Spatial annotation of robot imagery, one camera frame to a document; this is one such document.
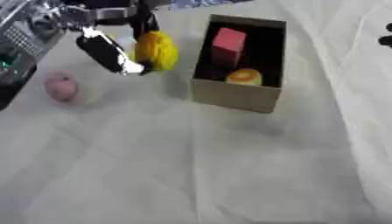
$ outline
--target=yellow fruit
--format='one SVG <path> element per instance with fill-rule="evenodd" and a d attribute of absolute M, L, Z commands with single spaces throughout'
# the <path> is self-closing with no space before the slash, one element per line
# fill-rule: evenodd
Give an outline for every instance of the yellow fruit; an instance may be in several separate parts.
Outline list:
<path fill-rule="evenodd" d="M 172 70 L 179 59 L 179 50 L 169 35 L 161 31 L 143 34 L 135 46 L 136 61 L 148 60 L 155 70 Z"/>
<path fill-rule="evenodd" d="M 226 82 L 249 86 L 261 86 L 263 84 L 263 77 L 255 69 L 240 69 L 231 73 L 226 78 Z"/>

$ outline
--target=pink fruit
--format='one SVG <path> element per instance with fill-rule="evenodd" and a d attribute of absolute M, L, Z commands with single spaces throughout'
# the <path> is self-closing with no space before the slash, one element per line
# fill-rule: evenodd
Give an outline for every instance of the pink fruit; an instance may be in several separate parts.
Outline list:
<path fill-rule="evenodd" d="M 45 89 L 54 100 L 70 102 L 78 93 L 79 85 L 72 75 L 54 73 L 46 78 Z"/>

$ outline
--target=wrinkled fabric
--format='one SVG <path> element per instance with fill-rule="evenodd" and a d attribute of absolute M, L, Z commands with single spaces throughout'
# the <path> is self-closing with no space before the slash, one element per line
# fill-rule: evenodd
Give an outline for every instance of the wrinkled fabric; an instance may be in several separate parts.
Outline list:
<path fill-rule="evenodd" d="M 390 223 L 392 50 L 377 39 L 391 9 L 258 0 L 159 11 L 179 63 L 141 77 L 104 71 L 69 34 L 0 114 L 2 223 Z M 273 114 L 191 101 L 210 14 L 288 22 Z M 75 75 L 76 102 L 45 93 L 52 71 Z"/>

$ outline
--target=cardboard box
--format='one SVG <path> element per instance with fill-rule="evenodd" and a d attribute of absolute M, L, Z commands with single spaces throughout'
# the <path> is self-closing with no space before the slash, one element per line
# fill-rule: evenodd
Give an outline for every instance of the cardboard box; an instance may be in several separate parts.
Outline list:
<path fill-rule="evenodd" d="M 211 46 L 222 27 L 247 33 L 245 47 L 235 69 L 227 69 L 212 62 Z M 236 109 L 273 112 L 282 91 L 285 36 L 285 22 L 212 15 L 192 78 L 193 100 Z M 227 75 L 241 68 L 260 71 L 262 86 L 225 82 Z"/>

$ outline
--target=table surface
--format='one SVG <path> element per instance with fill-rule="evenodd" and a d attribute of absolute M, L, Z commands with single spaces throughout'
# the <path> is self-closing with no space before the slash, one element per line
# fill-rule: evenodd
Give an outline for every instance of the table surface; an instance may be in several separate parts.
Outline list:
<path fill-rule="evenodd" d="M 180 60 L 143 77 L 104 71 L 68 35 L 0 114 L 2 223 L 387 220 L 392 51 L 376 40 L 390 9 L 378 0 L 259 0 L 159 11 Z M 275 113 L 190 100 L 210 14 L 288 22 Z M 75 103 L 46 95 L 53 71 L 75 75 Z"/>

